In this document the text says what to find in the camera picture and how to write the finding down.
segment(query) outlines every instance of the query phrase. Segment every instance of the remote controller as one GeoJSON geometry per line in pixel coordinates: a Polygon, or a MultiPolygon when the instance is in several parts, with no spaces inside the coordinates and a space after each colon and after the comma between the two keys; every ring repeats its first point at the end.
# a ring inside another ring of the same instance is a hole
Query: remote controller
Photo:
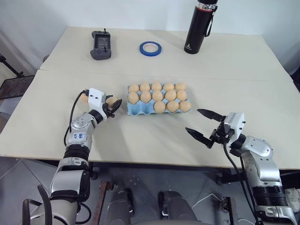
{"type": "Polygon", "coordinates": [[[91,50],[90,55],[95,60],[106,60],[112,55],[111,52],[111,35],[104,29],[104,31],[93,31],[94,49],[91,50]]]}

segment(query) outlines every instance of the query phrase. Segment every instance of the egg tray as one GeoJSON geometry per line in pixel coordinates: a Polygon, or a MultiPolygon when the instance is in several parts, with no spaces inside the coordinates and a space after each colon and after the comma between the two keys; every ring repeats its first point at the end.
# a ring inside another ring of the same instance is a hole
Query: egg tray
{"type": "MultiPolygon", "coordinates": [[[[151,96],[152,96],[152,93],[154,92],[153,90],[150,90],[149,91],[151,96]]],[[[165,93],[167,92],[166,90],[162,89],[161,90],[163,96],[165,96],[165,93]]],[[[139,90],[137,92],[137,95],[139,96],[139,99],[141,99],[141,91],[139,90]]],[[[175,99],[176,102],[180,103],[181,100],[179,100],[178,98],[175,99]]],[[[139,114],[144,114],[144,115],[150,115],[150,114],[159,114],[158,112],[156,112],[154,110],[154,104],[155,104],[155,100],[151,99],[148,103],[144,103],[143,101],[139,100],[135,105],[131,104],[130,102],[127,102],[127,114],[128,115],[132,115],[132,116],[136,116],[136,115],[139,115],[139,114]]],[[[165,104],[165,106],[167,106],[167,103],[169,102],[169,100],[163,98],[162,102],[165,104]]],[[[178,109],[174,112],[170,112],[169,110],[165,109],[163,111],[163,113],[182,113],[183,111],[178,109]]]]}

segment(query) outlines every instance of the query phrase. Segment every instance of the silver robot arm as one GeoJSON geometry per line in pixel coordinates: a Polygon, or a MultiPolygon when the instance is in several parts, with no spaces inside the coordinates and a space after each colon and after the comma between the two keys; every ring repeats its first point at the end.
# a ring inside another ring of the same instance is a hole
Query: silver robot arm
{"type": "MultiPolygon", "coordinates": [[[[28,212],[23,210],[23,225],[74,225],[82,203],[89,198],[88,156],[92,135],[100,122],[114,117],[113,113],[119,108],[122,100],[117,100],[109,107],[105,103],[107,97],[104,92],[93,88],[83,92],[88,96],[90,112],[85,112],[71,122],[65,155],[59,162],[50,184],[50,198],[47,199],[48,195],[43,195],[45,191],[39,187],[41,195],[44,196],[44,204],[38,205],[29,219],[28,212]]],[[[23,209],[26,207],[27,202],[23,203],[23,209]]]]}
{"type": "Polygon", "coordinates": [[[292,224],[297,225],[292,208],[286,202],[282,187],[279,169],[273,161],[272,147],[262,139],[244,136],[241,132],[246,123],[245,115],[240,112],[231,112],[222,116],[216,112],[198,109],[209,119],[220,122],[210,138],[186,128],[198,141],[211,148],[214,143],[228,146],[230,153],[242,159],[245,175],[249,183],[249,193],[254,199],[254,214],[263,224],[292,224]]]}

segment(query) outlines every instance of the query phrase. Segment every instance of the black water bottle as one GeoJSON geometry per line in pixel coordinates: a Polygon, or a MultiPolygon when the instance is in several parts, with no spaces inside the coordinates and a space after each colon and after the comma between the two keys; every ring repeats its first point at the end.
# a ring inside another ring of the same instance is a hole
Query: black water bottle
{"type": "Polygon", "coordinates": [[[198,0],[189,26],[184,51],[189,54],[199,52],[204,37],[210,35],[212,19],[217,10],[218,0],[198,0]]]}

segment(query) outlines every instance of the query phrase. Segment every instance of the table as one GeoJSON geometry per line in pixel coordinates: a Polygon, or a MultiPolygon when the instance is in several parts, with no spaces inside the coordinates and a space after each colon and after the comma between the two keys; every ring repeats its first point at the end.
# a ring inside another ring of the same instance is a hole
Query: table
{"type": "Polygon", "coordinates": [[[97,74],[197,77],[293,82],[262,36],[211,34],[196,55],[183,51],[186,32],[107,29],[112,57],[96,61],[90,56],[93,30],[68,27],[42,70],[97,74]],[[144,41],[161,44],[162,53],[147,57],[139,52],[144,41]]]}
{"type": "MultiPolygon", "coordinates": [[[[197,108],[227,115],[244,112],[243,133],[267,140],[281,169],[300,169],[300,96],[291,82],[208,79],[179,76],[136,76],[39,70],[0,135],[4,156],[60,159],[63,136],[77,94],[89,87],[124,101],[115,118],[101,122],[89,159],[101,162],[231,167],[220,145],[209,150],[185,126],[209,136],[218,122],[197,108]],[[127,115],[127,84],[185,82],[193,110],[172,115],[127,115]]],[[[74,116],[87,110],[78,103],[74,116]]]]}

